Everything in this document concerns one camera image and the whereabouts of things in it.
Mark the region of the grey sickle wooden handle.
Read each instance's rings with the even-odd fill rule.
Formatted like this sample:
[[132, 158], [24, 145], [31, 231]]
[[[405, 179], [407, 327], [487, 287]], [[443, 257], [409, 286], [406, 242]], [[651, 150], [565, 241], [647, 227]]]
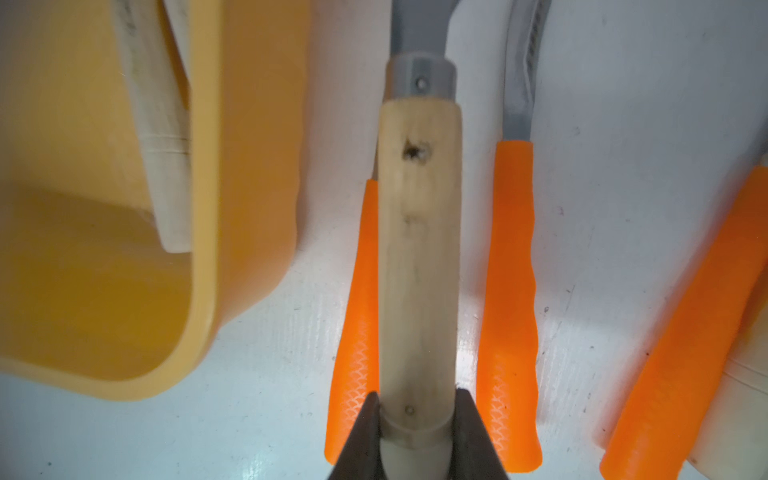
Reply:
[[110, 3], [152, 214], [163, 249], [192, 251], [187, 88], [161, 1]]

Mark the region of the sickle wooden handle group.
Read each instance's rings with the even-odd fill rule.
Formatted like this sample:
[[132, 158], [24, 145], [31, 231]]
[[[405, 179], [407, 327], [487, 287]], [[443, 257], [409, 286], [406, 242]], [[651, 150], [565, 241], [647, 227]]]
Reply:
[[396, 1], [380, 109], [381, 441], [389, 479], [445, 479], [452, 456], [462, 117], [452, 1]]

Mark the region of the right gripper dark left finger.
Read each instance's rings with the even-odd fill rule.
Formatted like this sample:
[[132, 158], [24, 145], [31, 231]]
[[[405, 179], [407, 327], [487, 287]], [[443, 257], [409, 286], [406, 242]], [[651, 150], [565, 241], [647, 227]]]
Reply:
[[365, 397], [357, 418], [328, 480], [379, 480], [380, 401], [377, 392]]

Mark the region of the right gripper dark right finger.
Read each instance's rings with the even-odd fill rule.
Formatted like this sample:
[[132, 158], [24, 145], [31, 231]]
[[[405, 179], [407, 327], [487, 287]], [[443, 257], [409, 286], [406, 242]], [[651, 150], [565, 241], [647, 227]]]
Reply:
[[456, 389], [452, 435], [452, 479], [508, 479], [473, 397], [463, 388]]

